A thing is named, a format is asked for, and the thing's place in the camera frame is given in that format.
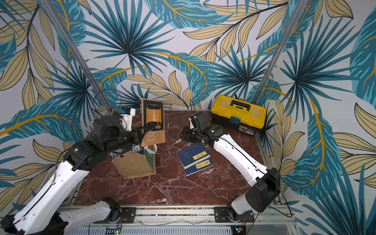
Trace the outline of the green burlap Christmas bag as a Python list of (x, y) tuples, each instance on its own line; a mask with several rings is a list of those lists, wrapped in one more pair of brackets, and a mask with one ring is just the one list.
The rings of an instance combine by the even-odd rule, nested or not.
[(138, 152), (111, 153), (112, 164), (124, 179), (135, 179), (156, 174), (157, 146), (147, 146)]

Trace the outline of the brown cover book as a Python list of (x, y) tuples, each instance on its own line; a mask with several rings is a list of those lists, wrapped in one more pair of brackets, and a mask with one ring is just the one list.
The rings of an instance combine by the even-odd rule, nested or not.
[(165, 142), (164, 103), (141, 99), (141, 125), (143, 127), (143, 139), (141, 146), (153, 146)]

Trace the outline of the dark wolf cover book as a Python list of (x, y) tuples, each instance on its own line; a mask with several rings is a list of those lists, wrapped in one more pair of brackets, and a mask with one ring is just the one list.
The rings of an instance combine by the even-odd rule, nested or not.
[(144, 147), (141, 145), (132, 145), (132, 151), (138, 154), (143, 154), (144, 153)]

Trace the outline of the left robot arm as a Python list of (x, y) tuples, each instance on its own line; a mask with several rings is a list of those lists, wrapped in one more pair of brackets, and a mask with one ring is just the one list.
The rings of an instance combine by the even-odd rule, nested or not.
[(134, 114), (103, 116), (93, 121), (93, 131), (69, 148), (54, 176), (18, 213), (1, 221), (5, 232), (14, 235), (66, 235), (98, 221), (118, 223), (121, 207), (111, 198), (92, 206), (59, 213), (57, 210), (76, 185), (104, 161), (108, 154), (131, 151), (138, 144), (132, 127)]

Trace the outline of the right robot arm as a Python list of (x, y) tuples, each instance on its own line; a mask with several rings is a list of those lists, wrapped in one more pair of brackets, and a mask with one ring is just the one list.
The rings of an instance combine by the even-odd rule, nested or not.
[(220, 125), (212, 124), (202, 112), (189, 116), (190, 126), (183, 128), (180, 138), (195, 144), (206, 144), (222, 154), (242, 174), (251, 189), (227, 206), (229, 220), (236, 221), (246, 212), (263, 212), (281, 193), (281, 175), (251, 157)]

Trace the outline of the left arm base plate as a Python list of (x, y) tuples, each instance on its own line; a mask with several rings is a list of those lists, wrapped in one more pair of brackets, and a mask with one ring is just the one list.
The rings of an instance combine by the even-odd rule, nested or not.
[(112, 209), (110, 214), (102, 221), (98, 221), (97, 223), (109, 223), (109, 224), (132, 224), (134, 223), (136, 214), (135, 207), (120, 207), (117, 209)]

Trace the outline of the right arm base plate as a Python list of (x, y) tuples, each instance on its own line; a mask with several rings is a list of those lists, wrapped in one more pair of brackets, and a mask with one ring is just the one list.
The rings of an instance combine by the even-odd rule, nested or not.
[(254, 222), (253, 211), (246, 211), (238, 214), (228, 206), (214, 207), (214, 218), (216, 223), (238, 223), (238, 222)]

